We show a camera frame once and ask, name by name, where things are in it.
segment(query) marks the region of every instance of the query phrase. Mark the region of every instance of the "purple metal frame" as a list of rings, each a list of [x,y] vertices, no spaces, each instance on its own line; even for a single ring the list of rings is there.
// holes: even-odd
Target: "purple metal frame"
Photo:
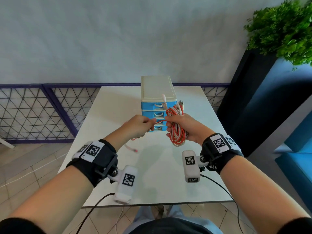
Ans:
[[[200,87],[224,87],[227,88],[230,83],[173,83],[173,86],[200,86]],[[47,97],[54,110],[59,114],[65,125],[74,137],[78,131],[62,107],[58,98],[54,94],[52,88],[99,88],[102,86],[141,86],[141,83],[77,83],[77,84],[0,84],[2,89],[16,89],[16,88],[39,88]],[[71,143],[73,139],[59,139],[59,140],[10,140],[11,144],[19,143]]]

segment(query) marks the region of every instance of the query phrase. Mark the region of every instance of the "black shirt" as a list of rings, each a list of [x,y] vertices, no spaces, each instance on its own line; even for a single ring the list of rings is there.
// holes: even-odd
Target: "black shirt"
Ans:
[[[21,218],[8,218],[0,222],[1,234],[45,234],[31,221]],[[212,234],[201,225],[179,218],[167,217],[144,223],[135,228],[130,234]],[[285,224],[278,234],[312,233],[312,219],[303,217]]]

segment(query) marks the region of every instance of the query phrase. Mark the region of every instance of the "black sleeve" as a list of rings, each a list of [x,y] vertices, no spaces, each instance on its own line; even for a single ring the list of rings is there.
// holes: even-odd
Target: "black sleeve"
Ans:
[[[312,218],[301,217],[285,224],[277,234],[312,233]]]
[[[39,227],[29,220],[22,218],[7,218],[0,222],[1,234],[45,234]]]

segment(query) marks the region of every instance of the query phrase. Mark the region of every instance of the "white table leg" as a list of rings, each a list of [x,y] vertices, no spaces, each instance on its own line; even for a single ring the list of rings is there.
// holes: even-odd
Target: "white table leg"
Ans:
[[[15,146],[11,145],[10,143],[6,142],[5,140],[3,140],[2,138],[0,138],[0,143],[9,147],[10,149],[13,149]]]

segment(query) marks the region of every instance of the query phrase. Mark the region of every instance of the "artificial plant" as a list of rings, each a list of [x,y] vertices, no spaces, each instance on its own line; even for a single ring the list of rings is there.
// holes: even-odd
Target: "artificial plant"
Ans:
[[[312,66],[312,0],[285,0],[277,7],[255,11],[244,29],[249,32],[247,49],[276,53],[293,65]]]

